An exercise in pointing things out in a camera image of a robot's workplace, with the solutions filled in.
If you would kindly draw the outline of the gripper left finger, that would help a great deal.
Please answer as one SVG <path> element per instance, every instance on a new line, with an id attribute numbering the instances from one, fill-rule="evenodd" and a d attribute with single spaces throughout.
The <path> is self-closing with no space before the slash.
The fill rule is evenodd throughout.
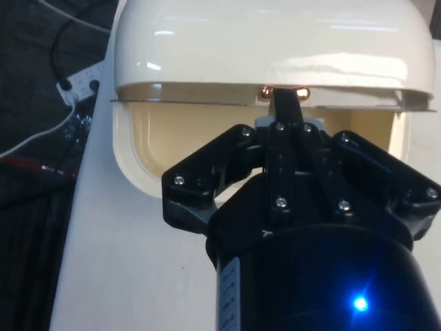
<path id="1" fill-rule="evenodd" d="M 220 193 L 246 179 L 256 168 L 269 172 L 271 162 L 277 160 L 270 154 L 273 136 L 287 137 L 298 121 L 297 92 L 273 89 L 270 109 L 275 121 L 268 126 L 254 129 L 236 124 L 164 172 L 162 203 L 167 224 L 206 234 Z"/>

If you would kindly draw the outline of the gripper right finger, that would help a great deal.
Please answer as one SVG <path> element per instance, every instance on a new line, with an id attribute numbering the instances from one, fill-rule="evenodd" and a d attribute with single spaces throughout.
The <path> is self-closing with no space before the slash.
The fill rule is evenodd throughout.
<path id="1" fill-rule="evenodd" d="M 420 240 L 440 211 L 440 186 L 355 132 L 329 136 L 307 123 L 296 92 L 288 96 L 295 165 L 312 176 L 325 222 Z"/>

